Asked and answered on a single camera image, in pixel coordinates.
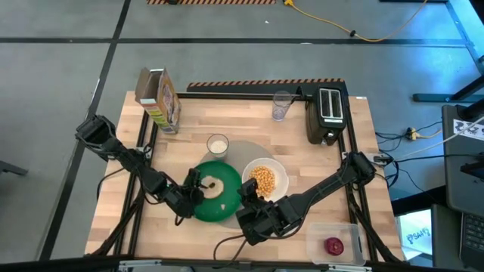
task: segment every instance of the concrete floor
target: concrete floor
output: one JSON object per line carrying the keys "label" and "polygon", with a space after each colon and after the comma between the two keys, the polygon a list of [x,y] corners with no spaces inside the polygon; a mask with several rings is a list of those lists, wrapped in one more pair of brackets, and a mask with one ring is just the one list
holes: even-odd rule
{"label": "concrete floor", "polygon": [[[2,37],[110,38],[123,0],[0,0]],[[452,1],[466,18],[476,50],[482,24],[467,3]],[[417,9],[416,3],[378,0],[305,0],[303,10],[335,20],[358,33],[381,37]],[[347,35],[283,6],[148,6],[133,0],[122,38],[302,38]],[[242,79],[344,78],[351,95],[367,96],[377,131],[401,133],[441,118],[441,104],[416,104],[414,92],[453,93],[479,76],[447,7],[427,5],[395,39],[432,39],[438,45],[119,44],[98,113],[117,122],[126,91],[139,70],[168,67],[175,87],[189,82]],[[0,159],[29,169],[24,178],[0,176],[0,263],[37,258],[73,152],[75,127],[85,117],[108,44],[0,43]],[[394,156],[442,140],[403,142]],[[383,149],[391,144],[383,144]],[[442,147],[422,153],[441,154]],[[443,160],[407,162],[402,168],[423,189],[443,181]],[[95,210],[95,188],[105,163],[85,152],[53,258],[81,256]],[[402,175],[393,199],[418,193]]]}

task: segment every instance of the black toaster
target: black toaster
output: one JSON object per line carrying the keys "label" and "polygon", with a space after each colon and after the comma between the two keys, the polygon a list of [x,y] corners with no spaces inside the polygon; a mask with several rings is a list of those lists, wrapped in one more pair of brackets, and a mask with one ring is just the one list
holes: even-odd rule
{"label": "black toaster", "polygon": [[319,87],[306,102],[306,134],[311,144],[333,145],[346,127],[340,90]]}

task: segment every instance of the black and orange striped tape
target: black and orange striped tape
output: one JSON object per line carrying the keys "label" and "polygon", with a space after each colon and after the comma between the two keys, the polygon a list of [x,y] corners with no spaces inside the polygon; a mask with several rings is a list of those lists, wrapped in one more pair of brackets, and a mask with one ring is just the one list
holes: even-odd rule
{"label": "black and orange striped tape", "polygon": [[232,85],[263,85],[263,84],[296,84],[319,82],[344,82],[343,79],[272,79],[272,80],[240,80],[230,82],[192,82],[188,87],[232,86]]}
{"label": "black and orange striped tape", "polygon": [[[167,5],[168,0],[147,0],[149,5]],[[178,0],[177,5],[273,5],[276,0]]]}

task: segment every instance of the green plate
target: green plate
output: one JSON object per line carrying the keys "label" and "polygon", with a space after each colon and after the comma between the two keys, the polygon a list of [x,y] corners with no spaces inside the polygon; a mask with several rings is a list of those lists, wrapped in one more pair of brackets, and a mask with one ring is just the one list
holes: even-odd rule
{"label": "green plate", "polygon": [[240,205],[237,189],[242,185],[239,173],[227,163],[209,161],[199,164],[200,178],[212,176],[224,183],[224,190],[214,199],[205,199],[195,207],[195,218],[205,222],[219,222],[233,215]]}

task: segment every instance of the wooden tabletop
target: wooden tabletop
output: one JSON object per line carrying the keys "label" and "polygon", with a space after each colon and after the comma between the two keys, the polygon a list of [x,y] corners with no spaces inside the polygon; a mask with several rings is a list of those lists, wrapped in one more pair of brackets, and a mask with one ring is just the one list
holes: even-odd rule
{"label": "wooden tabletop", "polygon": [[[350,97],[349,101],[359,150],[377,153],[377,140],[366,97]],[[294,103],[283,122],[271,119],[271,103],[270,100],[181,99],[179,133],[158,133],[152,166],[182,183],[188,169],[196,166],[206,154],[208,137],[221,133],[230,141],[252,141],[267,149],[287,170],[290,177],[287,195],[301,193],[332,175],[341,163],[338,146],[320,146],[308,142],[304,103]],[[142,116],[143,108],[135,102],[134,92],[127,92],[117,126],[117,137],[128,148],[135,146]],[[118,162],[109,162],[106,173],[118,168]],[[378,172],[383,175],[382,169],[378,169]],[[124,171],[104,182],[85,247],[86,253],[96,250],[119,221],[128,178],[129,173]],[[386,182],[376,177],[365,188],[374,229],[392,253],[402,259]],[[184,220],[176,227],[174,218],[175,214],[164,204],[145,205],[135,255],[140,258],[212,259],[218,241],[241,234],[240,230],[194,218]],[[268,240],[256,246],[246,245],[239,259],[310,261],[306,255],[306,230],[311,222],[349,222],[343,188],[310,209],[297,235],[286,240]],[[127,251],[131,227],[127,230],[123,252]],[[369,259],[365,235],[362,236],[364,255]],[[239,239],[224,243],[217,252],[217,259],[231,259],[242,242]]]}

